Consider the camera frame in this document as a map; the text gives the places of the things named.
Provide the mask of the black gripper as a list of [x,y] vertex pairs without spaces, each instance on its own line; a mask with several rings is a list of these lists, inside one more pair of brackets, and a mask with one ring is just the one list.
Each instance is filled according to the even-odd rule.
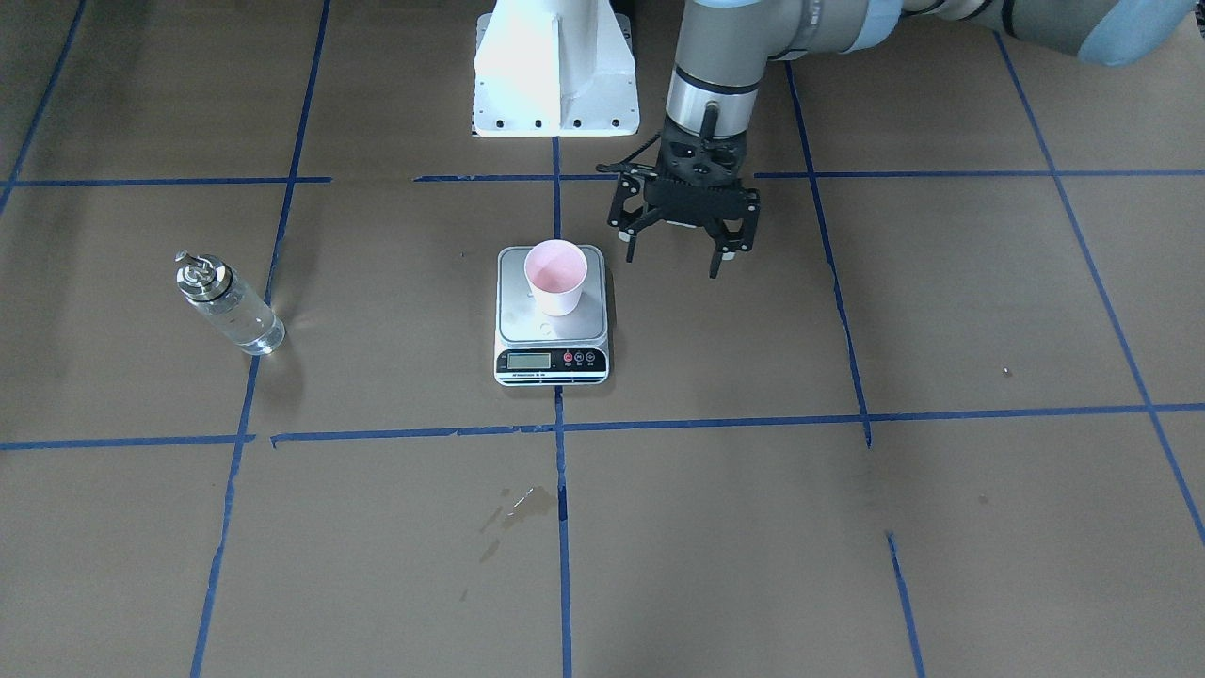
[[[709,278],[723,263],[752,250],[759,217],[759,193],[739,177],[747,158],[747,134],[696,137],[688,130],[664,130],[637,151],[609,164],[617,173],[609,226],[625,235],[625,263],[631,263],[637,235],[658,220],[701,226],[715,241]],[[737,222],[731,229],[727,222]]]

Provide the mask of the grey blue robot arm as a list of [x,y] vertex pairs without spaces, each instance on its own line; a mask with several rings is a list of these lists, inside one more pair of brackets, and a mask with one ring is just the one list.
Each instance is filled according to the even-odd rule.
[[1166,42],[1191,1],[688,1],[654,164],[602,164],[617,175],[609,226],[633,261],[637,236],[665,222],[701,228],[723,263],[756,243],[759,191],[742,185],[747,132],[769,63],[877,46],[904,19],[986,26],[1101,66],[1127,66]]

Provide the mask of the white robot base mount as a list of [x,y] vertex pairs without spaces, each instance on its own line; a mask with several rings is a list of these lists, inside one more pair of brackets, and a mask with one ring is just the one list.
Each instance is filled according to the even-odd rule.
[[612,1],[498,1],[478,17],[471,129],[480,137],[625,137],[637,128],[629,11]]

